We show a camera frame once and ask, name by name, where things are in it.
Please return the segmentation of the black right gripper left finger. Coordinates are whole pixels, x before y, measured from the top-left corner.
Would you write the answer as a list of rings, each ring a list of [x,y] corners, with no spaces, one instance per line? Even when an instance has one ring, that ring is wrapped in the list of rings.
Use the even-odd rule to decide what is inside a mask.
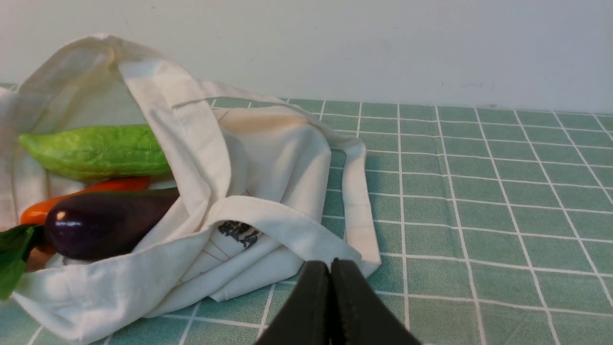
[[[330,274],[324,262],[305,262],[304,270],[287,301],[257,345],[328,345],[326,325]]]

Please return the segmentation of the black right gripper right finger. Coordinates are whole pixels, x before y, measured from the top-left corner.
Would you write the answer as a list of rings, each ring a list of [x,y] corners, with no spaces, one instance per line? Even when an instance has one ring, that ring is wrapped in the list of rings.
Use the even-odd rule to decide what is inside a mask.
[[[331,264],[330,343],[332,345],[420,345],[370,288],[357,264]]]

